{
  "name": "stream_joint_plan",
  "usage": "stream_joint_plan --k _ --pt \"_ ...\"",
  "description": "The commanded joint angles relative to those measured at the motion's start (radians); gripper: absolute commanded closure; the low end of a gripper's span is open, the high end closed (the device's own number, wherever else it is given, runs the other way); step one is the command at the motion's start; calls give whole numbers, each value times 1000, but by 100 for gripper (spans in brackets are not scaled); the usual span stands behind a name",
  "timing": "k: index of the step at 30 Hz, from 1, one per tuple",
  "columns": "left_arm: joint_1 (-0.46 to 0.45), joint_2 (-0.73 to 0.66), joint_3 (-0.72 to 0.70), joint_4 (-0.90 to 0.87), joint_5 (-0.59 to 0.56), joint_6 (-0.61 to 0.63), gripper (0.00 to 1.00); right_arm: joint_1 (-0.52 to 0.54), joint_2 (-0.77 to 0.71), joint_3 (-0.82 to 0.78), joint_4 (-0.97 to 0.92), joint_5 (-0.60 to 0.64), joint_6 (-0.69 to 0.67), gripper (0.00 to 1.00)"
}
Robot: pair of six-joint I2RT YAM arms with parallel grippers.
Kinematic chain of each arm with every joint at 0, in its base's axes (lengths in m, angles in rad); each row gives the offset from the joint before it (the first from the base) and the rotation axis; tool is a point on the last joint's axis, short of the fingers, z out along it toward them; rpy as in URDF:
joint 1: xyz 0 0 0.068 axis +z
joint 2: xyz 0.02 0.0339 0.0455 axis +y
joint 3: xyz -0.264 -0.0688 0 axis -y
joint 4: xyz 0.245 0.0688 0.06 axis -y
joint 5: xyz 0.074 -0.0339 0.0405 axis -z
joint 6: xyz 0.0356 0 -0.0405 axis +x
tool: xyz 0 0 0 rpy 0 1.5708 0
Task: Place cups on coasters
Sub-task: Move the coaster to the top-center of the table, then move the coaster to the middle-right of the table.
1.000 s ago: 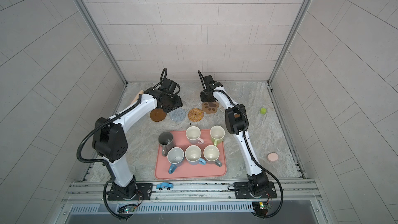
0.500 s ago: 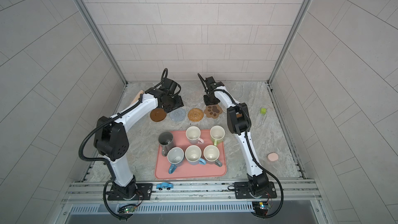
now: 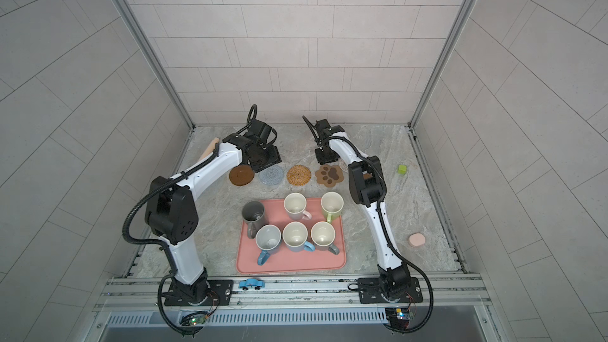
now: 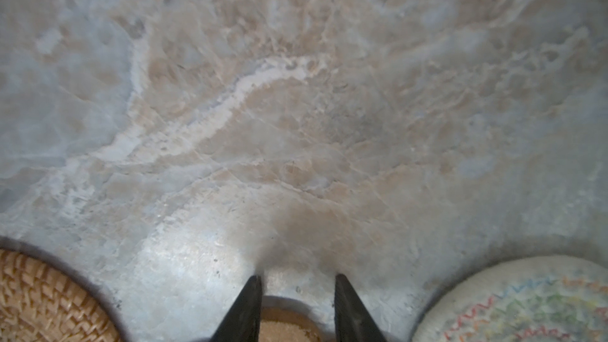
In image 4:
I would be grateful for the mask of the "white multicolour woven coaster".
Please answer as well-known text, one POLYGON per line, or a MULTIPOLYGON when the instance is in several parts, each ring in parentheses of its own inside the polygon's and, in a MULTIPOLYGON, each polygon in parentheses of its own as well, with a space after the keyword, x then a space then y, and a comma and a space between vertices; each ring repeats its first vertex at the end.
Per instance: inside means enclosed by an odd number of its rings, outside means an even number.
POLYGON ((487 268, 424 315, 414 341, 605 341, 607 270, 573 256, 487 268))

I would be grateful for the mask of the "rattan woven coaster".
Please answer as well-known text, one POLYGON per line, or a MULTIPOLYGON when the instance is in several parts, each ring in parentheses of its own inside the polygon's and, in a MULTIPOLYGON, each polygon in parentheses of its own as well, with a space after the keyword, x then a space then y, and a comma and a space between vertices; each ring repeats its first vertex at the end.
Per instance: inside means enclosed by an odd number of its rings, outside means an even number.
POLYGON ((88 291, 50 264, 1 251, 2 341, 120 341, 88 291))

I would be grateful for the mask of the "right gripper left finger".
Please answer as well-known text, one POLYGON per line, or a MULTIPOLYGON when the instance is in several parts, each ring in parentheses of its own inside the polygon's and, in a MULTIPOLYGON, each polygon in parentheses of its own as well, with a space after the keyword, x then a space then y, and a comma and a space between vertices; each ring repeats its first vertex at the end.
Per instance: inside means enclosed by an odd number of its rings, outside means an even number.
POLYGON ((262 299, 262 278, 252 275, 210 338, 210 342, 258 342, 262 299))

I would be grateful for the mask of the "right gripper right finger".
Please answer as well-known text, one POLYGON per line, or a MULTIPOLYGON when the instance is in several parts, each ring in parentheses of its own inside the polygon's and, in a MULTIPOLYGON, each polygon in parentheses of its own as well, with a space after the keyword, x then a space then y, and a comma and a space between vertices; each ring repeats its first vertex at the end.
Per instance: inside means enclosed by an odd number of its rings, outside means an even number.
POLYGON ((334 322, 338 342, 387 342, 344 274, 336 275, 334 322))

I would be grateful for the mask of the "cork paw coaster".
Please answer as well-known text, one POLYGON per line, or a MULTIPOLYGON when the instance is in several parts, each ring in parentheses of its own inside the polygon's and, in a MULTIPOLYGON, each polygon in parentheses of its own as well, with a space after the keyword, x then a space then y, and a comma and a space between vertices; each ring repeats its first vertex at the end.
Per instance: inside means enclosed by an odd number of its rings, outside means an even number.
POLYGON ((276 307, 261 310, 259 342, 322 342, 318 326, 307 316, 276 307))

